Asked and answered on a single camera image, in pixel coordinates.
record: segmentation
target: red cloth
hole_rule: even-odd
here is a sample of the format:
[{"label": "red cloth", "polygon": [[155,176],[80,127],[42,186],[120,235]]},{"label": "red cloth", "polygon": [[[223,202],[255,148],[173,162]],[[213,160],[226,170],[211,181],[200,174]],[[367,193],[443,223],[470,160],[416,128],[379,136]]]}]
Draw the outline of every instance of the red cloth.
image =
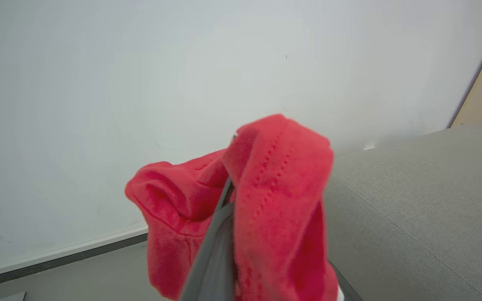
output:
[{"label": "red cloth", "polygon": [[151,283],[179,297],[230,175],[239,299],[336,300],[322,202],[333,161],[328,140],[282,115],[237,133],[226,150],[149,164],[127,184],[149,225]]}]

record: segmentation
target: red towel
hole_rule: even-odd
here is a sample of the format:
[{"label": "red towel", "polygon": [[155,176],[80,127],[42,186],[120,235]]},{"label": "red towel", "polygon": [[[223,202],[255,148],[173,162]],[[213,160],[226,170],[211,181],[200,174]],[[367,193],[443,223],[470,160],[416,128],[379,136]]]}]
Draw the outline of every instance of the red towel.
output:
[{"label": "red towel", "polygon": [[237,133],[226,150],[149,164],[127,184],[149,225],[151,283],[179,297],[230,175],[239,299],[336,300],[322,202],[333,161],[328,140],[282,115]]}]

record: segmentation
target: gray floor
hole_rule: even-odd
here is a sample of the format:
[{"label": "gray floor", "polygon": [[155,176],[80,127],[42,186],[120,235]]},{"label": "gray floor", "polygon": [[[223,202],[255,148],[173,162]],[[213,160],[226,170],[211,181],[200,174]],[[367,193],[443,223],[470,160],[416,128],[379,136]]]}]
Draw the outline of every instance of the gray floor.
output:
[{"label": "gray floor", "polygon": [[150,285],[146,242],[0,284],[0,298],[27,301],[165,301]]}]

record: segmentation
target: white wall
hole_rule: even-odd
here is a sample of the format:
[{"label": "white wall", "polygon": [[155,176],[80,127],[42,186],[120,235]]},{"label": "white wall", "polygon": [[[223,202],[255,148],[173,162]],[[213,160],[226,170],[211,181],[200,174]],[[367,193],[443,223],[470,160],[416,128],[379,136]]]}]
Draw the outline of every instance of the white wall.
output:
[{"label": "white wall", "polygon": [[445,128],[482,0],[0,0],[0,264],[145,225],[124,185],[282,112],[336,148]]}]

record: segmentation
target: gray upholstery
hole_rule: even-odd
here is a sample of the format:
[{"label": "gray upholstery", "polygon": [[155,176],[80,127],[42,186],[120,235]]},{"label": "gray upholstery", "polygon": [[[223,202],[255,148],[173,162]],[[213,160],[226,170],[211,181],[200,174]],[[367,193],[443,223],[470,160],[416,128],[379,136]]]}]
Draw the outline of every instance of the gray upholstery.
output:
[{"label": "gray upholstery", "polygon": [[336,158],[329,259],[364,301],[482,300],[482,127]]}]

